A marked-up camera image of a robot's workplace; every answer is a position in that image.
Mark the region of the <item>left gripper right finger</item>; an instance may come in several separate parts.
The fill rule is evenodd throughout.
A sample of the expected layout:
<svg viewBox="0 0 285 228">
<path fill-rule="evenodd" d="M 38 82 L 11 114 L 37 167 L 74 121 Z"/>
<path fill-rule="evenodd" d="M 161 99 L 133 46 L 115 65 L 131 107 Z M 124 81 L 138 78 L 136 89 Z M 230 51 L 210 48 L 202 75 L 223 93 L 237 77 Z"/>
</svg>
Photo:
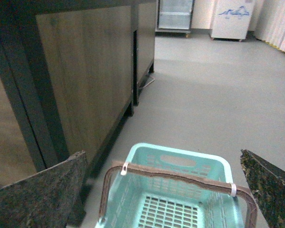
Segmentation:
<svg viewBox="0 0 285 228">
<path fill-rule="evenodd" d="M 285 228 L 285 171 L 250 150 L 240 163 L 247 184 L 270 228 Z"/>
</svg>

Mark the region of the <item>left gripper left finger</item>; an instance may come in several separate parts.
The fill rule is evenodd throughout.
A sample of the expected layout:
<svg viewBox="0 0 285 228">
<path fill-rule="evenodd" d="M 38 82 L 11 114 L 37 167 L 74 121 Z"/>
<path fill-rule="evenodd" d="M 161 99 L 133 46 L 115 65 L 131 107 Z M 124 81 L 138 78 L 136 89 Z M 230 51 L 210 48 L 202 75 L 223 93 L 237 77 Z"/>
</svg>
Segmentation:
<svg viewBox="0 0 285 228">
<path fill-rule="evenodd" d="M 0 188 L 0 228 L 64 228 L 87 168 L 84 151 Z"/>
</svg>

